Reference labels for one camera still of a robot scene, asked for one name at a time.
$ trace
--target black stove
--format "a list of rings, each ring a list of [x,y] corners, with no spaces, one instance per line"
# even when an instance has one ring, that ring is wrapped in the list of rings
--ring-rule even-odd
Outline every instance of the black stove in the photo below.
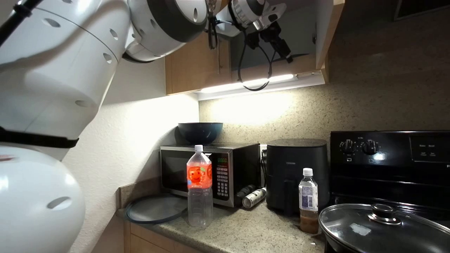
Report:
[[[332,132],[330,154],[330,204],[383,203],[450,227],[450,131]]]

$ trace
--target brown liquid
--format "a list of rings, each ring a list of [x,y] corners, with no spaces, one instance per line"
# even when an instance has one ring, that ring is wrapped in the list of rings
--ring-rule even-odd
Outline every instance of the brown liquid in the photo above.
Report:
[[[300,229],[309,234],[317,234],[319,232],[319,217],[317,212],[300,211]]]

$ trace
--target black air fryer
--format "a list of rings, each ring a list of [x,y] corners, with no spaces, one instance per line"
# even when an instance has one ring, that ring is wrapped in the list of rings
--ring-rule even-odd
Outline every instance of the black air fryer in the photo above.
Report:
[[[267,207],[283,210],[287,216],[299,213],[298,184],[303,168],[313,169],[322,209],[329,201],[327,142],[282,139],[267,144]]]

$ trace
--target white bottle cap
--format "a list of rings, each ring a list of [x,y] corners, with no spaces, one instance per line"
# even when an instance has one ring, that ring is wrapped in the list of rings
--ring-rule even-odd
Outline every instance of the white bottle cap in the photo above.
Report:
[[[312,169],[311,168],[303,168],[303,175],[304,176],[312,176]]]
[[[195,152],[203,152],[203,145],[195,145]]]

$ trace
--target robotic arm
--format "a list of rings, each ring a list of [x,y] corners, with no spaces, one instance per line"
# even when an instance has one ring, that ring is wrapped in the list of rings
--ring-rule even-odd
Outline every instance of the robotic arm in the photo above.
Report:
[[[0,245],[6,253],[67,252],[85,206],[60,161],[96,116],[118,62],[150,62],[192,41],[213,3],[22,1],[0,27]],[[217,15],[217,33],[262,31],[280,15],[266,0],[232,0]]]

